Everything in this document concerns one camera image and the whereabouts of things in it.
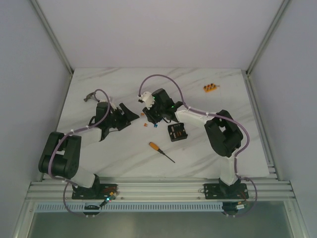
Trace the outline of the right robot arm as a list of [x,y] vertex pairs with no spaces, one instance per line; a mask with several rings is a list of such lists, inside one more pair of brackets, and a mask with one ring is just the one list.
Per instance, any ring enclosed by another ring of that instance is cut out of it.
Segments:
[[167,92],[160,88],[153,93],[144,92],[139,102],[145,103],[143,113],[149,122],[156,124],[163,119],[203,127],[220,161],[219,192],[230,198],[236,192],[241,179],[236,175],[237,168],[233,153],[241,147],[243,134],[228,111],[209,114],[191,108],[184,102],[174,102]]

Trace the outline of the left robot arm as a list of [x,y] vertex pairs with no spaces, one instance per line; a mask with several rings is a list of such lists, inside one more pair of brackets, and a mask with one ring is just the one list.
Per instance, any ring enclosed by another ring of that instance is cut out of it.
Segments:
[[101,194],[98,177],[80,167],[81,149],[103,141],[111,129],[119,131],[131,125],[139,116],[130,111],[123,103],[116,107],[112,103],[99,102],[96,114],[84,128],[69,133],[50,133],[38,163],[41,173],[53,179],[61,179],[83,189],[89,199],[97,199]]

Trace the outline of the black fuse box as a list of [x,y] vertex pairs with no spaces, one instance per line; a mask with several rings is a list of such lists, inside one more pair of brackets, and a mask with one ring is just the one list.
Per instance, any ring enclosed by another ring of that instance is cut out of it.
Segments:
[[182,122],[169,125],[167,129],[171,142],[184,140],[188,137],[188,134],[186,133],[184,127],[184,123]]

